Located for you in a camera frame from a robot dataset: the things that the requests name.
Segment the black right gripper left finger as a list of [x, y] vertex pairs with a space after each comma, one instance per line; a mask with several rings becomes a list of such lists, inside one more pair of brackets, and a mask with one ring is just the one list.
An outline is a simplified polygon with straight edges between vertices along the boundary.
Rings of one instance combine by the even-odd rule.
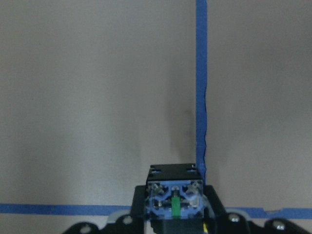
[[147, 191], [145, 185], [135, 187], [130, 216], [134, 219], [147, 219], [146, 211]]

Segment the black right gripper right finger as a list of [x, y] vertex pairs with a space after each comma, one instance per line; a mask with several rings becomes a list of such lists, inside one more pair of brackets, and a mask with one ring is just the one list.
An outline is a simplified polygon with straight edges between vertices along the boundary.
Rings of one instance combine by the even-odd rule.
[[205, 218], [216, 218], [226, 214], [226, 210], [220, 201], [215, 189], [212, 185], [204, 186], [204, 195], [205, 195]]

